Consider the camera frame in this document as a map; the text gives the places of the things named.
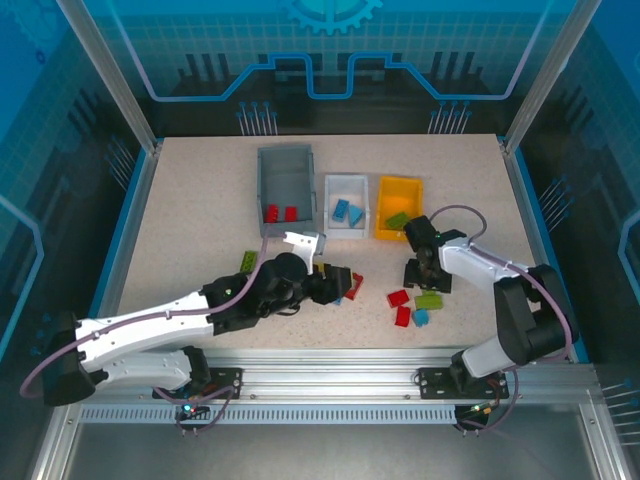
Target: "red lego brick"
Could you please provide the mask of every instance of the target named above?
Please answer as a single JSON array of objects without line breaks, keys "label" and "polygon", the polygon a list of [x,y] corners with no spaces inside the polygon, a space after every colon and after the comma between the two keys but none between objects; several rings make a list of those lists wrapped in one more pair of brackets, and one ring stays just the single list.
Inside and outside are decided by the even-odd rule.
[{"label": "red lego brick", "polygon": [[358,294],[358,290],[360,290],[360,286],[362,285],[362,281],[364,280],[364,277],[362,275],[358,275],[355,272],[351,276],[353,277],[353,280],[356,282],[356,284],[353,287],[351,287],[351,290],[345,293],[344,296],[347,297],[349,300],[355,300],[356,295]]},{"label": "red lego brick", "polygon": [[411,309],[409,307],[398,307],[396,313],[396,326],[407,328],[411,319]]},{"label": "red lego brick", "polygon": [[276,205],[267,206],[267,214],[264,216],[265,223],[276,223],[278,221],[278,207]]},{"label": "red lego brick", "polygon": [[284,221],[295,222],[298,220],[298,209],[296,207],[287,207],[284,209]]},{"label": "red lego brick", "polygon": [[395,308],[407,303],[409,301],[409,294],[406,292],[406,290],[398,290],[397,292],[393,292],[387,295],[387,299],[389,300],[389,305],[391,305],[391,308]]}]

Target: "lego brick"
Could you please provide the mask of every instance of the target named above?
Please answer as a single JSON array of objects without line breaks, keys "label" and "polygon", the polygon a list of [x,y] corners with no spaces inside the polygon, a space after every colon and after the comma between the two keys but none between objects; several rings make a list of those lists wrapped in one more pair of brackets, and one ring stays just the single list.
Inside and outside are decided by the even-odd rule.
[{"label": "lego brick", "polygon": [[356,207],[355,205],[349,204],[349,226],[354,228],[360,220],[362,220],[362,216],[364,212],[361,208]]},{"label": "lego brick", "polygon": [[278,221],[278,207],[276,205],[269,205],[267,207],[267,213],[264,216],[265,223],[276,223]]},{"label": "lego brick", "polygon": [[416,309],[440,310],[443,307],[440,295],[421,295],[415,298]]},{"label": "lego brick", "polygon": [[429,323],[429,312],[424,309],[416,310],[411,315],[413,318],[413,323],[415,323],[416,327],[424,327]]},{"label": "lego brick", "polygon": [[284,209],[284,221],[296,222],[298,220],[298,209],[296,207],[287,207]]},{"label": "lego brick", "polygon": [[407,328],[411,320],[411,309],[409,307],[398,307],[396,312],[396,326]]},{"label": "lego brick", "polygon": [[391,305],[392,308],[399,307],[409,301],[409,294],[406,290],[398,290],[397,292],[387,295],[387,300],[389,300],[389,305]]},{"label": "lego brick", "polygon": [[347,297],[349,300],[355,300],[356,299],[356,295],[358,295],[358,291],[360,290],[360,287],[362,286],[362,281],[364,280],[364,277],[362,275],[358,275],[357,273],[353,273],[351,275],[351,277],[353,278],[353,281],[355,282],[355,285],[353,285],[351,287],[351,290],[349,290],[347,293],[345,293],[345,297]]},{"label": "lego brick", "polygon": [[336,209],[333,211],[333,215],[331,215],[331,219],[336,222],[343,222],[344,217],[347,214],[348,207],[349,202],[343,199],[338,200],[338,204],[336,205]]},{"label": "lego brick", "polygon": [[389,230],[402,230],[411,218],[404,212],[395,214],[393,217],[388,218],[384,224]]},{"label": "lego brick", "polygon": [[253,250],[247,250],[242,257],[242,263],[240,264],[240,273],[251,273],[256,268],[258,262],[258,252]]}]

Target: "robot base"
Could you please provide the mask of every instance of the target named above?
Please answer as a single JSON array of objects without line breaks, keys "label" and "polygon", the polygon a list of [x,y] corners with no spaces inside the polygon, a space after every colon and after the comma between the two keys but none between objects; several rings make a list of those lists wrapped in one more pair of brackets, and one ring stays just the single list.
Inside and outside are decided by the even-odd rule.
[{"label": "robot base", "polygon": [[[493,379],[498,383],[505,380],[504,374],[494,373],[469,384],[464,393],[458,387],[449,368],[419,368],[416,383],[420,386],[422,400],[494,400],[495,390],[487,383]],[[499,389],[500,399],[509,398],[506,382]]]}]

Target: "gray bin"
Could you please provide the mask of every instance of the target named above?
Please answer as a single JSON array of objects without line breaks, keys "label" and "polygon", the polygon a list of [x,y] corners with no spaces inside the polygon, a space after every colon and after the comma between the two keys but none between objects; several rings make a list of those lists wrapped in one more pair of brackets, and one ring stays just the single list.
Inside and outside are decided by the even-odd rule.
[{"label": "gray bin", "polygon": [[[268,205],[278,207],[280,231],[316,231],[316,190],[311,145],[287,145],[258,149],[258,221],[264,237]],[[284,222],[286,207],[298,209],[296,222]]]}]

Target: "glass panel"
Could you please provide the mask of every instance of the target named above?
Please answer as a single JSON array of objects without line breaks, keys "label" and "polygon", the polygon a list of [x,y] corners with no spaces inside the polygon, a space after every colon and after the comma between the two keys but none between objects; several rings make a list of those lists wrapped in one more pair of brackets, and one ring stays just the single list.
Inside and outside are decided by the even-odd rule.
[{"label": "glass panel", "polygon": [[574,0],[87,4],[170,136],[504,133]]},{"label": "glass panel", "polygon": [[[602,2],[521,146],[604,386],[640,382],[639,15],[635,2]],[[631,412],[616,417],[628,423],[620,433],[637,433],[632,398],[612,400],[622,403],[612,413]]]},{"label": "glass panel", "polygon": [[55,2],[3,7],[0,478],[18,479],[49,413],[20,383],[50,315],[87,315],[140,147]]}]

